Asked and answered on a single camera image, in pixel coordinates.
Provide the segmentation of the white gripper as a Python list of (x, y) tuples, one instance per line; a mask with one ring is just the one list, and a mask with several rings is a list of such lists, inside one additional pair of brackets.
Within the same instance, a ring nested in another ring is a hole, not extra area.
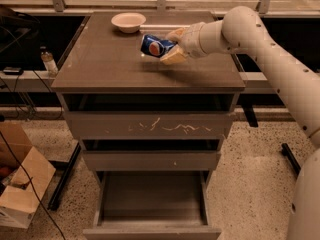
[(187, 55), (192, 58), (202, 58), (206, 56), (200, 43), (200, 31), (205, 25), (204, 22), (195, 23), (187, 28), (178, 28), (166, 35), (166, 39), (177, 42), (179, 45), (174, 46), (168, 53), (160, 58), (165, 65), (182, 63), (186, 60)]

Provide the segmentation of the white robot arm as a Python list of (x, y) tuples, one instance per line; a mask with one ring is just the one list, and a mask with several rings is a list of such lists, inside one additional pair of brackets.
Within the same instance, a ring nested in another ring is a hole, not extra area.
[(320, 240), (320, 76), (277, 44), (259, 15), (245, 6), (219, 21), (178, 28), (166, 38), (176, 45), (160, 58), (165, 65), (213, 53), (254, 60), (315, 146), (296, 181), (286, 240)]

